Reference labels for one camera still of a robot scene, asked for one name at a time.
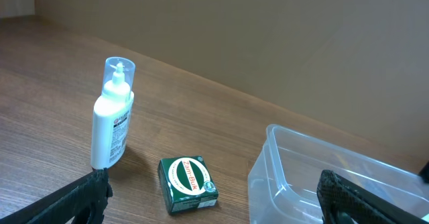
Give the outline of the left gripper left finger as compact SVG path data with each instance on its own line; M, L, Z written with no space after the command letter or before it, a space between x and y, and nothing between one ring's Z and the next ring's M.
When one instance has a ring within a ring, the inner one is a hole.
M1 224L101 224L113 196L106 168L94 170L48 196L1 219Z

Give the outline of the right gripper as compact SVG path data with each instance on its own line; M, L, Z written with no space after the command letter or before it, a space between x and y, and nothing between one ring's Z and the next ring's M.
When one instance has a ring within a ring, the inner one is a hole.
M427 162L425 166L421 169L421 171L419 171L418 176L422 179L424 183L429 183L429 162Z

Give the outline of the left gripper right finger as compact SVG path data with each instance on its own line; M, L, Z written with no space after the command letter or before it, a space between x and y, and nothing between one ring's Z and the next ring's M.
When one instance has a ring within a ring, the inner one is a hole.
M332 170L321 172L316 194L324 224L426 222L426 220L383 200Z

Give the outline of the green Zam-Buk box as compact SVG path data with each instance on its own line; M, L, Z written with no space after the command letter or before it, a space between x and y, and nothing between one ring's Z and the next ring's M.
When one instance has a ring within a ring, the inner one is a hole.
M164 158L158 177L169 214L216 205L219 191L202 156Z

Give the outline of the clear plastic container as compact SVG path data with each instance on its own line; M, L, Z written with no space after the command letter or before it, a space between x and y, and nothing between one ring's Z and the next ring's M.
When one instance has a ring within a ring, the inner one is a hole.
M321 223L316 189L323 170L428 219L428 185L418 175L271 124L248 175L250 222Z

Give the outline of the white spray bottle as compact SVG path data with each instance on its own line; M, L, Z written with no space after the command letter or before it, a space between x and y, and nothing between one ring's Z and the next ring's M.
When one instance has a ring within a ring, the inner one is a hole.
M93 107L90 165L95 170L112 167L125 152L134 74L131 60L113 56L105 61L101 95Z

